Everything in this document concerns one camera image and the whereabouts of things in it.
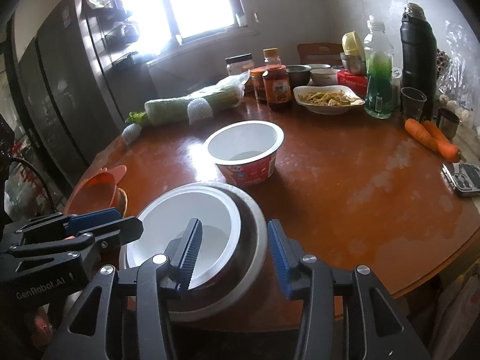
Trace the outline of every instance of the cable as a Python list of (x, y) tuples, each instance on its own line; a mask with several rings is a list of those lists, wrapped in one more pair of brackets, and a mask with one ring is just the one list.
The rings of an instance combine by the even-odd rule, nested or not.
[(28, 167), (30, 168), (33, 173), (36, 174), (36, 176), (38, 177), (38, 179), (40, 180), (40, 182), (42, 183), (43, 185), (43, 188), (46, 192), (46, 197), (47, 199), (49, 200), (49, 203), (50, 205), (52, 206), (52, 212), (55, 212), (55, 204), (53, 202), (53, 198), (52, 198), (52, 195), (50, 194), (50, 190), (47, 186), (47, 183), (45, 183), (45, 180), (43, 179), (43, 177), (40, 175), (39, 171), (37, 169), (35, 169), (35, 167), (28, 161), (24, 160), (23, 158), (20, 158), (20, 157), (11, 157), (11, 161), (12, 162), (18, 162), (19, 164), (22, 164), (24, 167)]

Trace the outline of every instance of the smartphone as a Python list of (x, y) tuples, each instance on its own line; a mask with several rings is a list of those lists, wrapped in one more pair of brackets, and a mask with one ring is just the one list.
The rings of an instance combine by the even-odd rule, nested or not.
[(444, 163), (442, 173), (458, 196), (480, 196), (480, 165), (460, 162)]

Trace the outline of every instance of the window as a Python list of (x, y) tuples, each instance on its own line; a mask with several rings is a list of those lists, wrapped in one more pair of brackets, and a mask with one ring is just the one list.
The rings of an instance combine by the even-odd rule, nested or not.
[(246, 26), (240, 0), (122, 0), (138, 23), (141, 53), (160, 52), (185, 42)]

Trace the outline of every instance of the orange carrot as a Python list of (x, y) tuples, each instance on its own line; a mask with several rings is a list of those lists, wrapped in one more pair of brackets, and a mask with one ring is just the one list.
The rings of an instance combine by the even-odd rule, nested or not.
[(432, 137), (427, 129), (414, 119), (407, 119), (405, 130), (423, 146), (428, 147), (434, 152), (438, 152), (448, 161), (458, 162), (460, 159), (460, 149), (443, 140), (437, 140)]
[(426, 120), (422, 123), (422, 126), (428, 131), (428, 133), (434, 137), (436, 140), (440, 140), (442, 142), (449, 142), (447, 137), (443, 135), (440, 129), (435, 126), (431, 121)]
[(407, 119), (405, 122), (405, 130), (408, 132), (412, 137), (414, 137), (418, 142), (420, 142), (423, 146), (428, 147), (430, 150), (434, 152), (438, 151), (438, 145), (435, 138), (433, 138), (426, 128), (422, 126), (419, 122), (415, 119)]
[(450, 142), (444, 142), (442, 140), (437, 141), (438, 152), (442, 157), (451, 162), (460, 161), (460, 149), (451, 144)]

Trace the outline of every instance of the black thermos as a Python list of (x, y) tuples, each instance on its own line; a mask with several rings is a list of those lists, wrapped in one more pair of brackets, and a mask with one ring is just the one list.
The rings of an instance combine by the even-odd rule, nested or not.
[(437, 40), (423, 9), (405, 5), (400, 27), (403, 49), (402, 87), (413, 87), (427, 96), (421, 120), (431, 120), (437, 90)]

